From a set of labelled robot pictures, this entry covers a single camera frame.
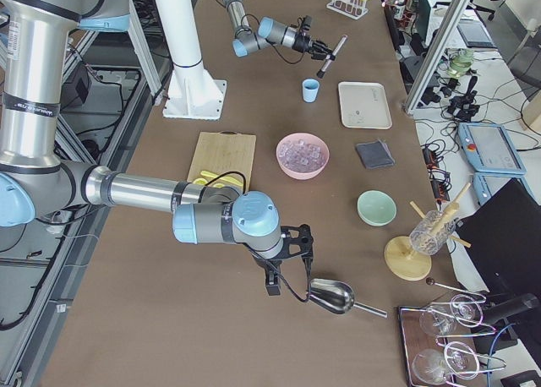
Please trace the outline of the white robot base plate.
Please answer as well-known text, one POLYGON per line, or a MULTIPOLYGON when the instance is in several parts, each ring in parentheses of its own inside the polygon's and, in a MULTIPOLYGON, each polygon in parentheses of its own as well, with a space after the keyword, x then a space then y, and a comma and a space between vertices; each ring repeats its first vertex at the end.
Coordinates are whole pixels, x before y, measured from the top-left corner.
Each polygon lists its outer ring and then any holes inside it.
POLYGON ((215 121, 221 117, 227 82, 213 79, 201 66, 174 67, 163 117, 215 121))

